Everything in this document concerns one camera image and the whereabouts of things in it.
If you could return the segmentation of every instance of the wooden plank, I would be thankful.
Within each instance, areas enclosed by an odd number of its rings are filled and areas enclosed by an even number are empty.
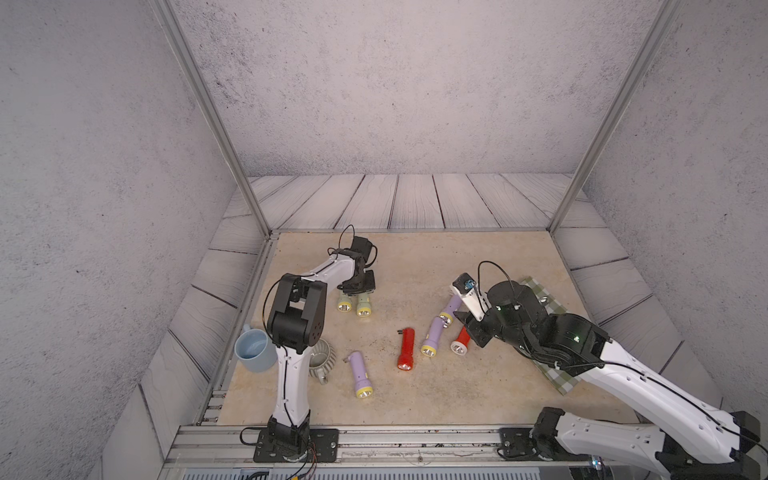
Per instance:
[[[471,174],[469,180],[501,227],[546,227],[549,219],[499,174]]]
[[[329,175],[296,177],[285,184],[260,202],[266,222],[272,228],[285,223],[329,178]]]
[[[260,202],[278,191],[281,187],[284,187],[294,178],[296,177],[291,175],[273,175],[269,177],[254,178],[250,182],[250,187],[253,188],[253,194],[256,195],[256,200]]]
[[[256,195],[256,200],[259,202],[268,197],[275,190],[282,187],[291,181],[293,177],[280,176],[280,177],[248,177],[250,187],[253,189],[253,194]],[[232,194],[232,200],[227,207],[227,211],[224,212],[224,218],[236,217],[238,215],[250,215],[250,209],[248,204],[245,203],[243,193],[240,189],[235,189],[235,193]]]
[[[389,228],[444,228],[432,175],[399,175]]]
[[[627,251],[607,228],[558,228],[554,239],[571,269],[628,257]]]
[[[563,219],[561,227],[605,227],[605,222],[589,202],[574,202]]]
[[[571,182],[571,179],[563,174],[502,175],[550,218],[557,211],[565,195],[565,189]],[[587,200],[587,196],[584,192],[580,192],[577,199]]]
[[[661,375],[698,399],[720,407],[723,393],[686,343],[680,346]]]
[[[256,259],[256,255],[249,253],[208,250],[197,268],[192,285],[239,306]]]
[[[362,178],[363,175],[333,175],[280,228],[333,228]]]
[[[166,333],[141,380],[163,456],[168,454],[179,425],[194,421],[207,386],[208,381],[184,348]]]
[[[101,453],[104,480],[156,478],[165,457],[152,429],[152,420],[136,386]]]
[[[258,254],[264,240],[253,215],[224,218],[208,248]]]
[[[600,323],[650,295],[650,288],[629,260],[588,266],[571,275],[593,322]]]
[[[386,229],[392,214],[396,185],[397,175],[366,175],[336,223],[336,229],[341,230],[350,224],[355,228]]]
[[[601,325],[629,353],[658,372],[682,338],[655,296]]]
[[[168,329],[212,378],[236,315],[231,305],[190,288]]]
[[[433,176],[445,228],[498,227],[472,182],[464,174]]]

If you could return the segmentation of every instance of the red flashlight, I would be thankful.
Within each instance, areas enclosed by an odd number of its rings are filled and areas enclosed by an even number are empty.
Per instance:
[[[458,338],[451,343],[451,350],[456,355],[466,355],[469,350],[469,333],[467,333],[467,327],[462,327],[462,332],[459,333]]]
[[[412,328],[398,330],[402,334],[402,347],[400,348],[400,358],[397,359],[397,368],[401,370],[410,370],[413,368],[413,340],[415,332]]]

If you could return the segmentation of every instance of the gray mug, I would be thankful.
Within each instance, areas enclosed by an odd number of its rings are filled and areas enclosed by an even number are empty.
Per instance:
[[[277,349],[261,329],[243,325],[243,332],[235,342],[235,355],[251,372],[266,372],[277,362]]]

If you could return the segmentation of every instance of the metal pole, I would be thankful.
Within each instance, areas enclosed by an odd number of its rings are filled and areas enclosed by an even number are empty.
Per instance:
[[[608,108],[605,118],[603,118],[603,123],[600,125],[600,128],[598,128],[598,132],[592,139],[592,143],[589,145],[587,152],[581,159],[581,163],[576,168],[571,183],[565,190],[565,195],[560,202],[558,211],[554,213],[552,222],[550,222],[549,227],[547,227],[549,233],[554,234],[560,227],[565,215],[568,213],[568,209],[571,208],[574,200],[576,200],[576,196],[587,181],[589,174],[592,172],[592,168],[594,168],[594,165],[598,162],[600,153],[603,151],[608,139],[614,132],[616,125],[618,125],[621,115],[623,115],[624,111],[627,109],[630,99],[632,99],[632,94],[637,89],[637,86],[640,84],[645,73],[648,71],[651,62],[654,60],[654,56],[664,42],[667,33],[672,28],[675,18],[677,18],[684,3],[684,0],[664,0],[658,15],[656,15],[654,23],[650,27],[648,35],[645,37],[645,41],[640,46],[640,49],[634,56],[632,64],[627,70],[627,74],[621,81],[616,96],[614,97],[613,102],[611,102],[611,106]]]
[[[168,43],[170,43],[170,47],[173,49],[176,59],[179,61],[181,70],[187,77],[190,87],[192,87],[192,91],[197,98],[197,103],[200,105],[203,116],[208,122],[211,131],[214,133],[214,137],[216,137],[216,142],[219,144],[224,160],[227,162],[227,165],[232,172],[232,176],[237,182],[237,187],[240,188],[240,192],[243,193],[243,197],[245,197],[245,201],[248,204],[251,213],[253,213],[253,216],[256,218],[259,228],[264,233],[264,236],[268,237],[270,235],[270,227],[259,207],[259,202],[256,200],[256,196],[253,194],[248,177],[246,177],[245,172],[243,172],[243,165],[237,158],[237,153],[227,134],[227,130],[224,128],[219,112],[216,110],[214,101],[211,99],[208,90],[205,88],[205,83],[200,75],[200,71],[197,69],[187,40],[181,32],[181,27],[176,19],[174,10],[171,8],[168,0],[151,0],[151,4],[154,6],[157,19],[163,26],[165,35],[168,38]]]

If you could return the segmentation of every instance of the purple flashlight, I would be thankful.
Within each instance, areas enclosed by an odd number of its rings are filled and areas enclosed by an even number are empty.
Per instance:
[[[373,385],[368,380],[368,372],[366,371],[366,363],[362,360],[362,353],[355,350],[344,361],[352,366],[352,375],[355,377],[355,395],[357,395],[357,398],[364,399],[367,396],[371,396]]]
[[[422,344],[422,353],[424,355],[437,355],[437,345],[440,342],[442,330],[444,328],[448,328],[448,325],[453,323],[453,313],[458,310],[461,305],[462,298],[458,295],[454,295],[451,297],[448,305],[442,309],[440,315],[434,318],[432,325],[429,326],[429,333],[427,333],[427,337],[424,339],[424,343]]]

